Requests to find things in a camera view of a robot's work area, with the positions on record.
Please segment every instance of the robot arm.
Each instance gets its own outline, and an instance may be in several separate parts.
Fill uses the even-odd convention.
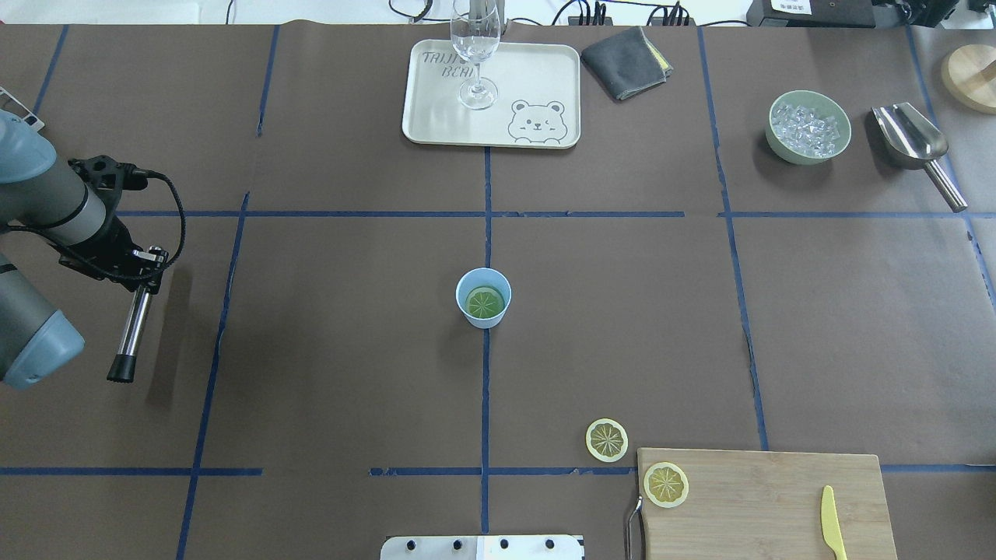
[[[108,374],[109,381],[130,383],[150,298],[158,292],[162,271],[182,251],[185,222],[179,198],[163,175],[103,155],[65,164],[29,121],[0,111],[0,233],[37,233],[62,254],[60,264],[134,293]],[[150,177],[169,184],[179,208],[180,246],[170,260],[159,247],[143,251],[135,245],[115,215],[122,191],[145,188]],[[11,221],[22,225],[8,225]],[[83,350],[83,338],[62,312],[2,254],[0,325],[0,380],[17,389],[30,387]]]

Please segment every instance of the black box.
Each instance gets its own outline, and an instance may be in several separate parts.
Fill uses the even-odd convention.
[[[799,13],[805,8],[812,15]],[[747,23],[755,27],[874,27],[874,12],[872,0],[754,0],[747,10]]]

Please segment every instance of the knife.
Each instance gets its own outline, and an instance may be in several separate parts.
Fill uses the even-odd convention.
[[[837,556],[837,560],[848,560],[844,551],[844,537],[841,536],[841,523],[837,520],[837,502],[834,501],[834,489],[823,487],[823,499],[820,502],[820,522],[823,524],[823,540]]]

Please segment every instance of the wine glass base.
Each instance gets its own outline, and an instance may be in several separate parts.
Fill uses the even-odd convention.
[[[481,78],[480,85],[483,86],[479,92],[474,91],[478,82],[476,78],[471,78],[460,84],[460,93],[457,99],[464,107],[472,111],[487,109],[498,101],[498,86],[487,78]]]

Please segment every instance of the white floor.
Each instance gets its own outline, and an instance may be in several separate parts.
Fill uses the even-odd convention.
[[[6,23],[84,23],[84,24],[221,24],[229,0],[6,0],[0,3],[0,21]],[[659,0],[635,0],[653,4]],[[417,13],[422,0],[392,0],[394,7]],[[531,18],[550,24],[565,0],[506,0],[509,18]],[[966,0],[944,27],[992,29],[992,19],[965,9]],[[751,0],[683,0],[698,23],[717,20],[742,20]],[[449,3],[436,0],[428,17],[448,17]],[[615,4],[608,15],[616,25],[642,25],[652,8]],[[567,23],[567,15],[576,15],[572,6],[558,20]],[[404,17],[387,8],[387,0],[235,0],[231,11],[234,23],[277,24],[296,19],[322,23],[406,23]]]

